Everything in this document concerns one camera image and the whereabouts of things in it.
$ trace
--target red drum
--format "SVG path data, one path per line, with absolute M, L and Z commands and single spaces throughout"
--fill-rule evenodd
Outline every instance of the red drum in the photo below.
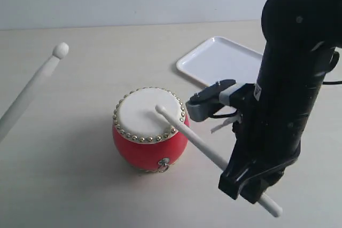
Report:
M 187 138 L 155 110 L 161 104 L 189 126 L 180 98 L 161 88 L 143 88 L 125 95 L 113 115 L 113 139 L 120 154 L 132 166 L 164 172 L 184 152 Z

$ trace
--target drumhead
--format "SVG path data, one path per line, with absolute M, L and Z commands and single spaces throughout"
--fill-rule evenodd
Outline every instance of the drumhead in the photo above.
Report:
M 116 127 L 123 136 L 137 143 L 153 144 L 177 133 L 155 106 L 163 105 L 181 122 L 185 120 L 183 103 L 175 94 L 160 88 L 144 88 L 127 95 L 116 110 Z

